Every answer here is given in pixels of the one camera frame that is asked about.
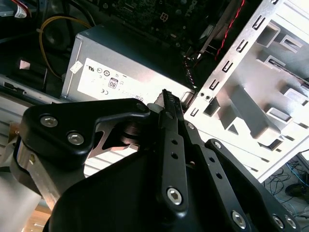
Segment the motherboard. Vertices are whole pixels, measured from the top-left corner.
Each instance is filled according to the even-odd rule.
[[[222,0],[89,0],[123,23],[185,51],[222,8]]]

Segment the yellow wire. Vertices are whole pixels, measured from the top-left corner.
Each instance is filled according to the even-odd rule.
[[[51,23],[51,22],[53,22],[53,21],[55,21],[55,20],[57,20],[57,19],[68,19],[68,20],[71,20],[71,21],[73,21],[73,22],[82,24],[82,25],[85,26],[86,28],[91,28],[91,26],[90,26],[89,24],[87,24],[87,23],[85,23],[85,22],[79,20],[79,19],[72,18],[72,17],[67,17],[67,16],[54,16],[54,17],[50,17],[50,18],[48,18],[47,20],[45,20],[45,21],[42,23],[41,28],[40,28],[40,31],[39,31],[39,43],[40,43],[40,49],[41,49],[41,52],[42,52],[42,55],[43,55],[43,59],[45,60],[47,67],[48,67],[49,70],[53,73],[53,75],[55,75],[55,76],[58,77],[58,78],[61,78],[60,76],[58,76],[58,75],[54,72],[54,70],[53,70],[52,67],[50,66],[50,64],[49,64],[49,62],[48,62],[48,60],[47,60],[47,56],[46,56],[46,53],[45,53],[45,50],[44,50],[44,46],[43,46],[43,31],[44,31],[45,27],[46,27],[49,23]]]

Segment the blue wire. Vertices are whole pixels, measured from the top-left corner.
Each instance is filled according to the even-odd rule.
[[[284,202],[284,200],[279,199],[276,195],[274,195],[274,197],[275,197],[277,200],[283,201],[283,202]],[[285,202],[285,203],[289,204],[289,205],[293,208],[293,210],[294,210],[294,212],[295,212],[295,217],[296,217],[296,216],[297,216],[297,212],[296,212],[295,208],[294,208],[290,203],[288,203],[288,202]]]
[[[296,172],[293,171],[293,169],[286,163],[286,166],[292,171],[292,173],[294,173],[296,175],[296,177],[307,187],[309,187],[309,185],[307,185],[302,179],[300,179],[300,177],[298,176],[298,174]]]

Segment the red wire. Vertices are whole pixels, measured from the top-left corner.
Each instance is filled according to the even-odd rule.
[[[25,4],[23,4],[19,0],[11,0],[11,1],[14,2],[15,4],[19,5],[21,8],[23,8],[24,11],[27,12],[27,15],[31,15],[30,10],[28,9],[28,7]]]
[[[237,10],[237,13],[236,13],[234,19],[233,19],[233,20],[230,22],[230,24],[228,25],[228,28],[227,28],[226,31],[225,31],[225,35],[224,35],[224,38],[223,38],[222,43],[221,43],[221,47],[218,49],[217,54],[216,54],[216,56],[215,56],[215,58],[214,58],[215,60],[217,60],[217,58],[218,58],[218,56],[219,56],[219,54],[220,54],[221,49],[224,47],[224,44],[225,44],[225,40],[226,40],[226,38],[227,38],[228,31],[231,29],[233,23],[234,23],[235,20],[238,18],[238,15],[239,15],[239,13],[240,13],[240,11],[241,11],[241,9],[242,9],[242,7],[243,7],[244,4],[245,4],[245,0],[242,0],[241,5],[240,5],[240,7],[239,7],[238,10]]]

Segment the silver screw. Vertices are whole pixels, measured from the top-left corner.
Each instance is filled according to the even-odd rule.
[[[175,188],[169,188],[167,192],[168,198],[175,204],[180,205],[183,198],[180,192]]]
[[[290,224],[290,226],[293,227],[293,229],[296,229],[296,224],[295,222],[289,218],[289,216],[285,215],[285,220]]]
[[[40,119],[40,122],[43,126],[46,127],[55,127],[58,125],[57,119],[52,116],[44,116]]]
[[[190,123],[190,122],[188,123],[188,127],[189,127],[190,129],[193,129],[193,130],[195,129],[195,127],[193,126],[193,124]]]
[[[243,217],[236,212],[235,210],[232,211],[232,219],[243,230],[246,228],[246,221],[243,219]]]
[[[84,142],[84,138],[81,134],[73,132],[68,135],[68,141],[74,145],[80,145]]]
[[[217,148],[221,149],[221,145],[220,145],[220,143],[218,143],[218,142],[214,142],[214,145],[215,145]]]
[[[282,221],[281,221],[276,215],[273,215],[272,218],[274,219],[275,223],[276,223],[281,229],[284,228],[284,225],[283,225]]]

